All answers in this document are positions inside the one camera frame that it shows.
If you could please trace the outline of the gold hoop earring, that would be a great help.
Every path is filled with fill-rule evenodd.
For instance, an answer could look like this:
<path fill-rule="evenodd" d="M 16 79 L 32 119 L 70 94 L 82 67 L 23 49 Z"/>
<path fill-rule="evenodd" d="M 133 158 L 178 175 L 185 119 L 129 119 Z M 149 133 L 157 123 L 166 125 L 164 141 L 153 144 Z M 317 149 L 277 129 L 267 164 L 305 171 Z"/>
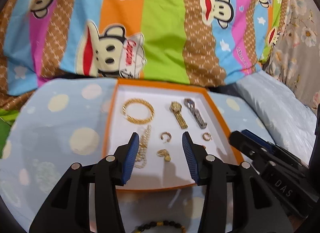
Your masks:
<path fill-rule="evenodd" d="M 212 140 L 212 136 L 211 136 L 211 134 L 208 133 L 208 132 L 203 133 L 203 134 L 202 134 L 202 138 L 204 139 L 204 141 L 210 141 L 210 140 Z"/>
<path fill-rule="evenodd" d="M 161 133 L 160 138 L 163 143 L 169 143 L 172 139 L 172 135 L 169 132 L 163 132 Z"/>

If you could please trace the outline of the gold chain pendant charm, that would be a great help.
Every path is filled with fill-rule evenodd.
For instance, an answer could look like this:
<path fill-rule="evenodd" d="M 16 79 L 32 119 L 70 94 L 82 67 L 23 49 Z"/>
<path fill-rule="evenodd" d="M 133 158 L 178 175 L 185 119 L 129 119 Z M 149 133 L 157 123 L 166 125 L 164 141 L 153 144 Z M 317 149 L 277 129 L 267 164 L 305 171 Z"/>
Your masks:
<path fill-rule="evenodd" d="M 170 162 L 171 161 L 170 154 L 166 149 L 158 150 L 157 151 L 157 155 L 159 157 L 163 157 L 164 161 L 166 161 L 166 162 Z"/>

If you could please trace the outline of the silver wristwatch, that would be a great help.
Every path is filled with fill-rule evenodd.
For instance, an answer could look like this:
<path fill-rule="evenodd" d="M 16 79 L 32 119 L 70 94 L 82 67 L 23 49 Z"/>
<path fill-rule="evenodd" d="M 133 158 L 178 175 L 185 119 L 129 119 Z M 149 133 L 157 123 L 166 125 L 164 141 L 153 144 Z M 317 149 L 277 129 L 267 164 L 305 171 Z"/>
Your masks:
<path fill-rule="evenodd" d="M 201 129 L 207 128 L 207 122 L 202 118 L 200 111 L 195 107 L 195 102 L 191 98 L 185 98 L 183 100 L 184 105 L 189 109 L 197 124 Z"/>

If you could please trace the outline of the gold wristwatch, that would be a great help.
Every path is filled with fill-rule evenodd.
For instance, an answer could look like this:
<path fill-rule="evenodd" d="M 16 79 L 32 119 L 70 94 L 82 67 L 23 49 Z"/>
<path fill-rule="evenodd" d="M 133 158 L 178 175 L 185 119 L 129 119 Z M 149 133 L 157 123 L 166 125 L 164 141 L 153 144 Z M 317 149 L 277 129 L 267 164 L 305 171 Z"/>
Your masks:
<path fill-rule="evenodd" d="M 182 105 L 179 102 L 172 101 L 170 105 L 170 110 L 175 116 L 179 126 L 181 129 L 187 129 L 188 125 L 184 118 L 182 117 L 181 111 L 182 111 Z"/>

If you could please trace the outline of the gold twisted bangle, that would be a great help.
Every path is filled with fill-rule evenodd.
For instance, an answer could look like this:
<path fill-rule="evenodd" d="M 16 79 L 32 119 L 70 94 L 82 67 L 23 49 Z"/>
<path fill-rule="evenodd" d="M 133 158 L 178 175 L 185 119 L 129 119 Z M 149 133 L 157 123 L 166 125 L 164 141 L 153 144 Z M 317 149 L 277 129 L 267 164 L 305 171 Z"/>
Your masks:
<path fill-rule="evenodd" d="M 130 98 L 122 105 L 122 114 L 125 119 L 133 124 L 150 123 L 154 116 L 153 106 L 141 98 Z"/>

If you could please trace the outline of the orange jewelry box tray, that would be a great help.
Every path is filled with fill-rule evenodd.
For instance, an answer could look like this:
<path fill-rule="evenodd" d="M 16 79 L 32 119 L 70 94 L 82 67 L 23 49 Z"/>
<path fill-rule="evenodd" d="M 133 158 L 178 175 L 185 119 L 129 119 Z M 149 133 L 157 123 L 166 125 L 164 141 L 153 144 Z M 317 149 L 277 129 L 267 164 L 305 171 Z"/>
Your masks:
<path fill-rule="evenodd" d="M 142 168 L 134 168 L 130 180 L 117 189 L 123 192 L 157 192 L 194 186 L 184 151 L 182 134 L 170 110 L 172 102 L 183 104 L 185 98 L 195 102 L 207 127 L 201 129 L 190 110 L 182 106 L 186 132 L 208 154 L 238 165 L 244 158 L 232 147 L 231 134 L 218 107 L 206 89 L 152 81 L 118 80 L 110 101 L 102 155 L 112 154 L 127 143 L 131 134 L 149 134 Z"/>

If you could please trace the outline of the pale blue pillow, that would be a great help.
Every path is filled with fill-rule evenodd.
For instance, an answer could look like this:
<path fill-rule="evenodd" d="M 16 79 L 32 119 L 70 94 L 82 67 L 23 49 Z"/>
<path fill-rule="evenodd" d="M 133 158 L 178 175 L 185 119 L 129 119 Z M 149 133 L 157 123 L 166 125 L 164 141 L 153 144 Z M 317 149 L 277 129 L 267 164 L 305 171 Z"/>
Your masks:
<path fill-rule="evenodd" d="M 308 163 L 317 117 L 283 83 L 259 71 L 233 84 L 261 119 L 274 142 Z"/>

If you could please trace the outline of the grey floral bedsheet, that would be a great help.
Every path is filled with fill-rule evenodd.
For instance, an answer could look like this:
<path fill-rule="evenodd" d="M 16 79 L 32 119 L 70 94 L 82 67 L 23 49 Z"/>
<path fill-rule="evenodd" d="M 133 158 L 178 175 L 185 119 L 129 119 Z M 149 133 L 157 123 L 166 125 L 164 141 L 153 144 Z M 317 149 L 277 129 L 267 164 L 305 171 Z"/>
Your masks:
<path fill-rule="evenodd" d="M 265 71 L 314 113 L 319 105 L 319 9 L 313 0 L 284 0 L 281 32 Z"/>

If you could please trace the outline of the green cushion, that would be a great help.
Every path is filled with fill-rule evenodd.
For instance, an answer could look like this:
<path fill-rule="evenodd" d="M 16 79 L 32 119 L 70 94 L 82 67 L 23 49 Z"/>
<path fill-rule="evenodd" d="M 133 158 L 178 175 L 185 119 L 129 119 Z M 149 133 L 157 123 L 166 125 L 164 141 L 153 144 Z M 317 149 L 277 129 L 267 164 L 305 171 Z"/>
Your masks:
<path fill-rule="evenodd" d="M 3 149 L 5 147 L 7 138 L 14 122 L 16 121 L 19 111 L 17 110 L 0 110 L 0 151 L 1 158 L 3 155 Z"/>

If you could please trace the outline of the colourful monkey cartoon blanket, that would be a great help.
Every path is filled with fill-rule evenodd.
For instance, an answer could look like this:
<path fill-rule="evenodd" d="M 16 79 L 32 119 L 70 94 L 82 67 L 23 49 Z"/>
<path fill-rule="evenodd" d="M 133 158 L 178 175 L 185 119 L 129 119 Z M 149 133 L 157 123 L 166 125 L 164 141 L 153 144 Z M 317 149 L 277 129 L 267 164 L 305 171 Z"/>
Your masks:
<path fill-rule="evenodd" d="M 287 0 L 1 0 L 1 108 L 64 75 L 218 87 L 260 70 Z"/>

